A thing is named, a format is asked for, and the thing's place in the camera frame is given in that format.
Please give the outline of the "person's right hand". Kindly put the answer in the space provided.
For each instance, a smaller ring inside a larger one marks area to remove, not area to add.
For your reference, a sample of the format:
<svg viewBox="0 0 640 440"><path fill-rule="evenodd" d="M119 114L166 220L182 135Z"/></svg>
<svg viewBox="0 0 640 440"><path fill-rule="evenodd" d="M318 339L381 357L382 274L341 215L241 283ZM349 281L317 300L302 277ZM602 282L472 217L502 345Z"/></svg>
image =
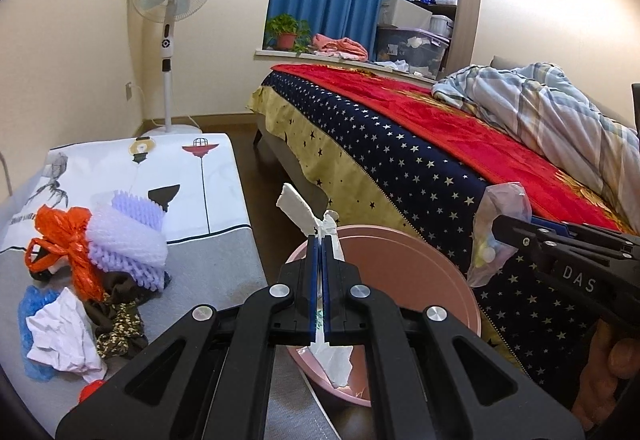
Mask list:
<svg viewBox="0 0 640 440"><path fill-rule="evenodd" d="M620 383L639 373L639 342L634 338L615 339L613 328L598 322L587 365L572 413L584 431L603 424L616 408L614 394Z"/></svg>

